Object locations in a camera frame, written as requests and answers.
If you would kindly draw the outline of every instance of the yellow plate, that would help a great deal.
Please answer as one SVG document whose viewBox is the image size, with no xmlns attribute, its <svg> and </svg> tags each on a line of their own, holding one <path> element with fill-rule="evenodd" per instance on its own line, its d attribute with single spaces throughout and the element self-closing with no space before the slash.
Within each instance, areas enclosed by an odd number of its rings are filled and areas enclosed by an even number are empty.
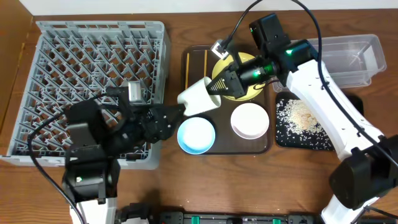
<svg viewBox="0 0 398 224">
<path fill-rule="evenodd" d="M 243 52 L 239 52 L 239 57 L 241 58 L 242 62 L 247 62 L 250 59 L 253 59 L 254 56 L 249 55 L 247 53 L 243 53 Z M 220 74 L 220 72 L 227 67 L 231 62 L 233 62 L 232 56 L 228 56 L 225 60 L 220 59 L 216 65 L 213 68 L 213 72 L 211 73 L 211 79 L 216 78 L 216 76 L 218 74 Z M 262 89 L 260 90 L 255 90 L 254 89 L 254 85 L 253 86 L 249 86 L 248 89 L 248 93 L 245 96 L 242 96 L 238 99 L 235 99 L 235 97 L 233 96 L 223 96 L 229 100 L 234 100 L 234 101 L 245 101 L 245 100 L 250 100 L 252 98 L 254 98 L 255 96 L 257 96 L 260 92 L 262 91 Z"/>
</svg>

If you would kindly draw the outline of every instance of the clear plastic container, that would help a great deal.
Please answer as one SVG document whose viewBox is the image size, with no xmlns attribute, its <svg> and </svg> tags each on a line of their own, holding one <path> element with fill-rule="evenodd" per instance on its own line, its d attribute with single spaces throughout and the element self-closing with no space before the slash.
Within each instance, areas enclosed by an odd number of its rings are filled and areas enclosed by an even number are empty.
<svg viewBox="0 0 398 224">
<path fill-rule="evenodd" d="M 318 39 L 308 39 L 318 50 Z M 374 34 L 322 38 L 322 60 L 340 88 L 368 86 L 387 68 L 379 38 Z M 280 82 L 274 91 L 288 91 Z"/>
</svg>

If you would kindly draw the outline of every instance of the white mug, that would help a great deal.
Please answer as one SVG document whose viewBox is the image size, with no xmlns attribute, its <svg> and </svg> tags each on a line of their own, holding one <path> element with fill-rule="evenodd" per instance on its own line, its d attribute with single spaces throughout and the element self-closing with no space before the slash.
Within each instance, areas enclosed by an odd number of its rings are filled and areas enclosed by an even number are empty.
<svg viewBox="0 0 398 224">
<path fill-rule="evenodd" d="M 179 94 L 177 103 L 185 105 L 185 116 L 193 116 L 221 106 L 221 97 L 209 95 L 206 90 L 210 82 L 211 78 L 204 77 Z"/>
</svg>

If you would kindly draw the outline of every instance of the brown tray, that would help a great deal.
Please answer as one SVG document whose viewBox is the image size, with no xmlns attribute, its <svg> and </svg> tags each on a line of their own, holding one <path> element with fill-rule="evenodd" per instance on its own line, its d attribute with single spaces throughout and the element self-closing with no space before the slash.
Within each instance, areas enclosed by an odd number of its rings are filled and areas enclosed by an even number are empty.
<svg viewBox="0 0 398 224">
<path fill-rule="evenodd" d="M 187 48 L 182 55 L 182 91 L 199 81 L 204 76 L 211 78 L 213 67 L 218 57 L 210 50 L 209 45 Z M 253 46 L 237 46 L 240 52 L 257 55 L 259 51 Z M 262 106 L 270 116 L 269 94 L 266 87 L 260 94 L 247 101 L 232 101 L 221 97 L 221 107 L 196 115 L 210 121 L 216 130 L 214 145 L 204 154 L 260 154 L 272 146 L 272 126 L 270 124 L 265 135 L 258 139 L 247 140 L 239 137 L 231 127 L 231 115 L 235 108 L 243 103 L 256 103 Z"/>
</svg>

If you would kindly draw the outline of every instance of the wooden table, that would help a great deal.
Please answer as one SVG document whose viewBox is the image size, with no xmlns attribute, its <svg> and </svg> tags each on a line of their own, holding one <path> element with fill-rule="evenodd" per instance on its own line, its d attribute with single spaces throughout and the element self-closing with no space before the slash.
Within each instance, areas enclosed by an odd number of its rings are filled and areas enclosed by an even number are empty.
<svg viewBox="0 0 398 224">
<path fill-rule="evenodd" d="M 254 44 L 248 24 L 271 12 L 250 12 L 235 35 L 237 42 Z M 278 12 L 291 39 L 316 37 L 310 18 L 302 11 Z M 143 20 L 164 22 L 172 41 L 170 76 L 165 103 L 176 102 L 180 92 L 181 55 L 191 45 L 212 44 L 225 38 L 240 12 L 204 14 L 143 14 L 97 16 L 50 16 L 36 20 Z M 367 119 L 386 136 L 398 133 L 398 10 L 315 11 L 324 37 L 376 34 L 381 41 L 388 69 L 373 78 L 372 85 L 350 90 L 364 101 Z M 40 32 L 33 26 L 12 92 L 0 152 L 6 153 L 21 102 L 25 82 Z M 156 170 L 122 170 L 119 207 L 131 202 L 150 202 L 156 207 L 184 208 L 192 212 L 320 213 L 332 192 L 328 177 L 338 165 L 334 152 L 301 149 L 272 149 L 256 156 L 189 156 L 181 151 L 176 137 L 164 141 Z M 35 167 L 0 163 L 0 223 L 71 223 L 68 206 Z M 63 168 L 46 168 L 58 182 Z M 398 190 L 375 206 L 398 213 Z"/>
</svg>

